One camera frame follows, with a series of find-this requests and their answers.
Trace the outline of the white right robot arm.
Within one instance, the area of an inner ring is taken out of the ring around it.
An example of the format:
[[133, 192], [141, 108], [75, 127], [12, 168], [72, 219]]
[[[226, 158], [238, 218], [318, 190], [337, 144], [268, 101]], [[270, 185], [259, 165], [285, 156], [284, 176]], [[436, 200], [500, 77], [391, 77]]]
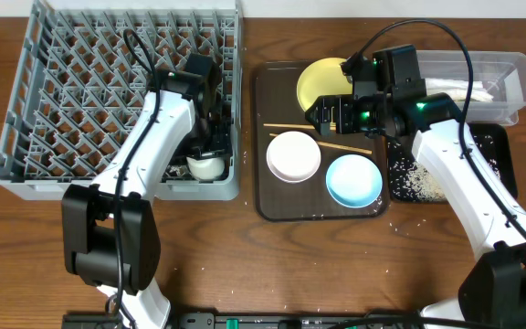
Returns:
[[526, 211], [478, 149], [466, 108], [428, 91], [416, 49], [315, 61], [299, 77], [297, 98], [318, 133], [384, 135], [409, 148], [466, 231], [474, 268], [455, 298], [421, 311], [420, 323], [526, 328]]

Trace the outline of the pile of white rice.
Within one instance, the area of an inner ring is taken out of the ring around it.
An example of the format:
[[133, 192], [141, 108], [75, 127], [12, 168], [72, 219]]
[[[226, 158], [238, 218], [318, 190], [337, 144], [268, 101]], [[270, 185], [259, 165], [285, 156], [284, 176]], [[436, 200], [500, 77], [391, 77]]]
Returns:
[[[498, 140], [491, 135], [473, 135], [473, 139], [494, 174], [503, 181]], [[389, 190], [394, 200], [413, 203], [446, 203], [436, 179], [408, 155], [398, 143], [386, 147]]]

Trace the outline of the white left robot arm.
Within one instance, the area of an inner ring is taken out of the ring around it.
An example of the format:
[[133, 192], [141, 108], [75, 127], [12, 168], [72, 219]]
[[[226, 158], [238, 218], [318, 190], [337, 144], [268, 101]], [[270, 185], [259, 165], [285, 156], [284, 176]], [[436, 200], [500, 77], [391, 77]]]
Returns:
[[69, 273], [104, 293], [103, 314], [68, 313], [65, 328], [164, 328], [171, 304], [154, 278], [161, 243], [153, 200], [177, 155], [191, 176], [214, 182], [226, 171], [228, 137], [211, 133], [221, 70], [191, 54], [178, 72], [152, 68], [141, 115], [121, 149], [89, 186], [61, 199]]

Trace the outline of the light blue plastic bowl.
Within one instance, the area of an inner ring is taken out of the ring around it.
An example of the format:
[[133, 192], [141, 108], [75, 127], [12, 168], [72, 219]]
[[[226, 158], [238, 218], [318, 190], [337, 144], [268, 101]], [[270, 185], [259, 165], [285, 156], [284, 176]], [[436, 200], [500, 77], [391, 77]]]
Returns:
[[383, 190], [383, 177], [378, 166], [358, 154], [343, 155], [334, 160], [326, 172], [326, 188], [341, 206], [370, 206]]

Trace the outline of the cream plastic cup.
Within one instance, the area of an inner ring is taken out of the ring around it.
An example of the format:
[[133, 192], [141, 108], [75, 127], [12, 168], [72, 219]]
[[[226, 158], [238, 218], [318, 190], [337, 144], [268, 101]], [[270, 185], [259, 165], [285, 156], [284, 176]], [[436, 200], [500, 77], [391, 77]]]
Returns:
[[187, 157], [186, 162], [191, 175], [199, 181], [217, 180], [226, 168], [225, 161], [220, 157], [202, 160]]

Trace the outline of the white paper napkin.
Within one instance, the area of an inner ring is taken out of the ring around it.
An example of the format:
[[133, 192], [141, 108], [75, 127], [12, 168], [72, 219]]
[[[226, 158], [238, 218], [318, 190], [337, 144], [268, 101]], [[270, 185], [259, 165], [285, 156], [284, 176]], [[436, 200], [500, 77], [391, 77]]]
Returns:
[[[467, 96], [467, 80], [446, 80], [426, 78], [426, 94], [446, 93], [453, 101], [464, 101]], [[471, 99], [479, 102], [493, 102], [493, 96], [487, 92], [481, 81], [472, 84]]]

